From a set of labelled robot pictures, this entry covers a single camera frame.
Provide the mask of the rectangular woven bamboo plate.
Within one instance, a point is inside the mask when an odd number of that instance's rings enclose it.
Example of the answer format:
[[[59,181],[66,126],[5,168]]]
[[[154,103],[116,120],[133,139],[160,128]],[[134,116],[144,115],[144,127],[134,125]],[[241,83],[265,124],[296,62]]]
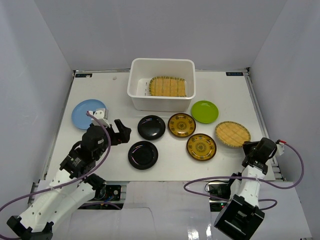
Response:
[[[186,80],[180,77],[156,76],[148,85],[149,94],[155,97],[186,97]]]

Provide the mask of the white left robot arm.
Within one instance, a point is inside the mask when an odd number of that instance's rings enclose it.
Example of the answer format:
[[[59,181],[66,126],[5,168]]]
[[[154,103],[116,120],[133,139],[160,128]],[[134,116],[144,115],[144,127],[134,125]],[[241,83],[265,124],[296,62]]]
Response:
[[[50,240],[58,225],[92,199],[105,196],[106,181],[94,171],[103,163],[112,146],[128,143],[131,129],[119,119],[111,125],[92,123],[61,162],[55,177],[37,199],[20,215],[7,220],[21,240]]]

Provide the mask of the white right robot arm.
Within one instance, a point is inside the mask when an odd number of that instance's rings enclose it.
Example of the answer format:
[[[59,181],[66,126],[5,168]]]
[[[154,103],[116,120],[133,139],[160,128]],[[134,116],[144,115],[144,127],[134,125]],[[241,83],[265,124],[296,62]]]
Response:
[[[266,137],[246,141],[242,148],[243,170],[231,176],[225,187],[229,200],[214,222],[214,227],[232,240],[249,240],[263,222],[265,213],[259,208],[259,192],[268,173],[266,162],[277,151],[276,143]]]

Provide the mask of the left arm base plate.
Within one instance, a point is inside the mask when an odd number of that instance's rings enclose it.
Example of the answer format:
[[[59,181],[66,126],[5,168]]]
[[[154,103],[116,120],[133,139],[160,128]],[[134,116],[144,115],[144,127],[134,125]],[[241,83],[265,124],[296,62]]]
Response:
[[[102,205],[112,201],[120,201],[121,199],[121,185],[105,185],[94,189],[88,183],[81,183],[75,190],[73,199],[83,206]]]

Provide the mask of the light blue plate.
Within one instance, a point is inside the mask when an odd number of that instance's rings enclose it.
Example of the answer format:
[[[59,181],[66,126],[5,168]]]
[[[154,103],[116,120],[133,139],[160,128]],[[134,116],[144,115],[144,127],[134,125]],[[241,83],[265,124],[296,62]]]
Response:
[[[96,111],[97,109],[107,109],[106,105],[97,99],[87,99],[80,102],[72,111],[71,120],[73,125],[80,130],[87,130],[90,126],[91,118],[86,115],[87,111]]]

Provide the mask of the round woven bamboo plate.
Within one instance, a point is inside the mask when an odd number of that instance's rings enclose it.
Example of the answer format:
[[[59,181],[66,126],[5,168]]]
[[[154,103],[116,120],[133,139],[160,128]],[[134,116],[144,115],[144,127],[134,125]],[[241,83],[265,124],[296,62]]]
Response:
[[[232,148],[241,148],[245,142],[251,141],[249,130],[234,121],[220,122],[215,127],[215,135],[223,144]]]

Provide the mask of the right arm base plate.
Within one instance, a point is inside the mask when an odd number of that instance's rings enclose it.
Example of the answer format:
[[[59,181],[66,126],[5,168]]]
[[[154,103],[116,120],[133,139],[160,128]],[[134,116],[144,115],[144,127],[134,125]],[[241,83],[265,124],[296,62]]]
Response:
[[[209,198],[211,212],[220,212],[240,188],[238,179],[216,179],[208,182],[204,190],[214,197]]]

